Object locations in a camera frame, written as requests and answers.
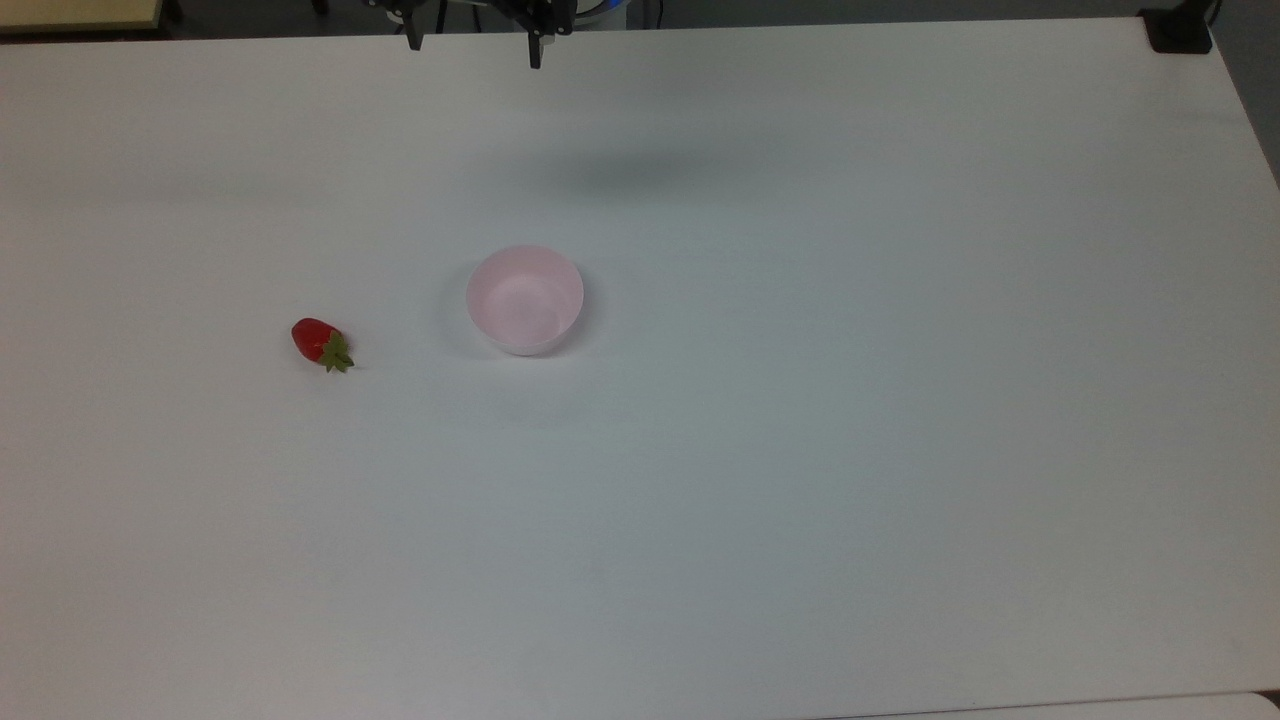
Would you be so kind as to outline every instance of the gray floor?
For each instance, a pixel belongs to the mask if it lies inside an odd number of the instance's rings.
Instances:
[[[317,17],[308,0],[180,0],[186,20],[178,38],[379,35],[394,24],[361,0],[330,0]],[[422,8],[434,24],[436,0]],[[628,24],[641,27],[641,0],[628,8]],[[658,0],[649,0],[657,8]],[[663,27],[742,27],[922,20],[1133,17],[1142,6],[1175,0],[664,0]],[[481,10],[488,32],[509,28],[492,9]],[[1236,88],[1249,113],[1272,173],[1280,178],[1280,0],[1225,0],[1213,28]],[[447,32],[474,32],[470,10],[454,5]]]

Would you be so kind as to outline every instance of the bowl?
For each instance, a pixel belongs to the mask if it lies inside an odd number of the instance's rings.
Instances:
[[[471,322],[512,355],[559,345],[582,311],[582,275],[559,252],[516,245],[485,258],[467,281]]]

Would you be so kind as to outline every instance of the strawberry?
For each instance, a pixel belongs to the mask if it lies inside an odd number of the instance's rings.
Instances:
[[[324,365],[325,373],[346,373],[347,368],[355,365],[347,348],[347,338],[338,328],[315,318],[302,318],[293,325],[293,345],[298,346],[303,357]]]

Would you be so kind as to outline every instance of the table surface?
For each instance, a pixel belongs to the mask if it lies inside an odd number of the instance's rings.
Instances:
[[[1276,720],[1280,708],[1258,694],[1175,697],[1123,702],[1042,705],[1002,710],[968,710],[925,720]]]
[[[156,27],[160,0],[4,0],[0,32]]]
[[[1101,19],[525,63],[0,47],[6,717],[1280,685],[1280,193],[1216,53]],[[463,306],[524,242],[588,284],[552,357]]]

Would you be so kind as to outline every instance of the green calyx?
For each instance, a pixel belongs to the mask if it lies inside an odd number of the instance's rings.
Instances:
[[[346,373],[347,368],[352,368],[356,364],[352,363],[349,348],[347,347],[347,338],[342,337],[342,333],[333,331],[329,334],[329,342],[324,343],[321,348],[320,359],[316,363],[324,365],[324,372],[338,370],[339,373]]]

